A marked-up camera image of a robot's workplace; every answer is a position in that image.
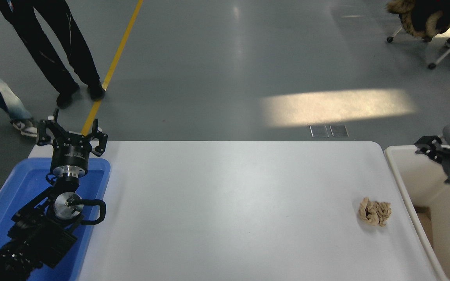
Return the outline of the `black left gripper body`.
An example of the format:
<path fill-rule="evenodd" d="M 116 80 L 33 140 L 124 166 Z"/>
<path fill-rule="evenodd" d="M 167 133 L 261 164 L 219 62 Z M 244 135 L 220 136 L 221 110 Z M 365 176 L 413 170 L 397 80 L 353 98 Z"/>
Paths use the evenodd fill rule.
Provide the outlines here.
<path fill-rule="evenodd" d="M 88 172 L 92 147 L 84 136 L 56 137 L 52 146 L 52 172 L 63 172 L 66 167 L 76 167 L 80 172 Z"/>

